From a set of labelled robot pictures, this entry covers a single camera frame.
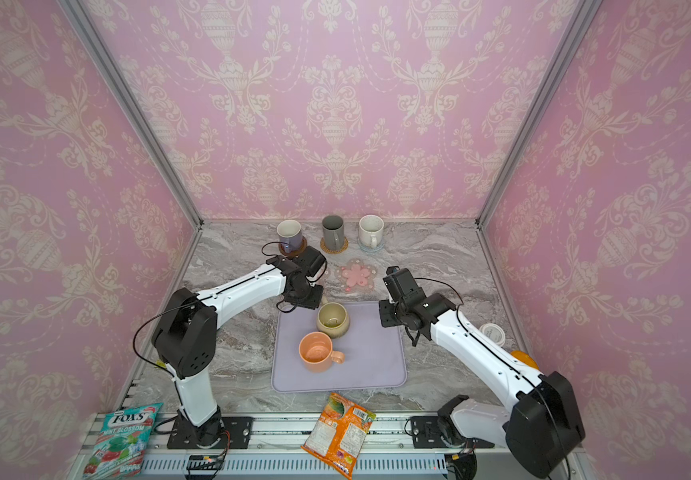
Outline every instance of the fox's candy bag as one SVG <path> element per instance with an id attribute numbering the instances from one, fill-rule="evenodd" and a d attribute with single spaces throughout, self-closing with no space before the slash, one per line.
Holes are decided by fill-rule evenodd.
<path id="1" fill-rule="evenodd" d="M 102 424 L 84 480 L 132 477 L 140 473 L 156 413 L 162 403 L 109 413 Z"/>
<path id="2" fill-rule="evenodd" d="M 351 480 L 374 420 L 374 413 L 332 392 L 302 449 Z"/>

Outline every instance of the pink damask wallpaper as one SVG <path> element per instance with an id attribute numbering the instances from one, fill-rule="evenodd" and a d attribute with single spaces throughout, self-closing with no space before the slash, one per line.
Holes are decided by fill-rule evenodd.
<path id="1" fill-rule="evenodd" d="M 577 0 L 83 0 L 206 218 L 475 217 Z"/>
<path id="2" fill-rule="evenodd" d="M 691 0 L 607 0 L 488 232 L 601 479 L 691 478 Z"/>
<path id="3" fill-rule="evenodd" d="M 0 0 L 0 478 L 64 478 L 192 235 L 53 0 Z"/>

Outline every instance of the orange snack bag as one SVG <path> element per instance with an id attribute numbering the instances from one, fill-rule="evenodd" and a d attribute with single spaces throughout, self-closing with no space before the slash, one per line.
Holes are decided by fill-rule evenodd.
<path id="1" fill-rule="evenodd" d="M 302 449 L 351 480 L 373 420 L 374 413 L 332 392 Z"/>

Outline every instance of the purple placemat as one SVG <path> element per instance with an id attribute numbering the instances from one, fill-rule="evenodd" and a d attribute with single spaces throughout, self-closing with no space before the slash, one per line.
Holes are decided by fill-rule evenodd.
<path id="1" fill-rule="evenodd" d="M 298 346 L 302 337 L 316 332 L 317 310 L 294 309 L 278 316 L 276 350 L 271 386 L 276 392 L 396 387 L 407 381 L 404 347 L 398 328 L 383 328 L 377 302 L 344 302 L 351 318 L 348 333 L 332 340 L 334 349 L 345 354 L 323 373 L 305 369 Z"/>

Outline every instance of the white robotic arm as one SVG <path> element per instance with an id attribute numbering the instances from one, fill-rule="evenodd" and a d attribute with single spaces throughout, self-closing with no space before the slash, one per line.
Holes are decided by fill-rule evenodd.
<path id="1" fill-rule="evenodd" d="M 180 426 L 190 426 L 197 446 L 210 448 L 222 433 L 220 408 L 207 365 L 215 355 L 217 329 L 255 303 L 284 294 L 284 300 L 317 308 L 323 288 L 314 275 L 326 260 L 309 246 L 293 259 L 274 256 L 250 274 L 208 290 L 172 295 L 151 339 L 172 373 L 181 406 Z M 481 378 L 503 407 L 465 396 L 438 412 L 442 436 L 450 444 L 481 438 L 508 446 L 533 475 L 545 478 L 585 437 L 570 383 L 554 372 L 543 375 L 485 337 L 440 293 L 426 296 L 407 269 L 390 267 L 383 279 L 389 300 L 380 302 L 382 326 L 403 326 L 436 342 Z"/>
<path id="2" fill-rule="evenodd" d="M 545 478 L 585 438 L 572 386 L 558 372 L 543 375 L 501 349 L 440 293 L 426 296 L 409 270 L 391 266 L 380 302 L 384 327 L 403 326 L 443 346 L 492 389 L 503 407 L 457 396 L 438 411 L 447 443 L 481 438 L 507 446 L 532 475 Z M 417 332 L 412 338 L 410 331 Z"/>
<path id="3" fill-rule="evenodd" d="M 308 247 L 293 259 L 273 256 L 253 272 L 215 288 L 196 293 L 183 288 L 172 295 L 166 309 L 171 312 L 158 321 L 151 343 L 172 373 L 180 400 L 179 425 L 190 426 L 198 447 L 214 446 L 222 433 L 207 370 L 215 356 L 217 329 L 255 303 L 282 293 L 295 308 L 318 307 L 323 287 L 312 279 L 325 265 L 321 253 Z"/>

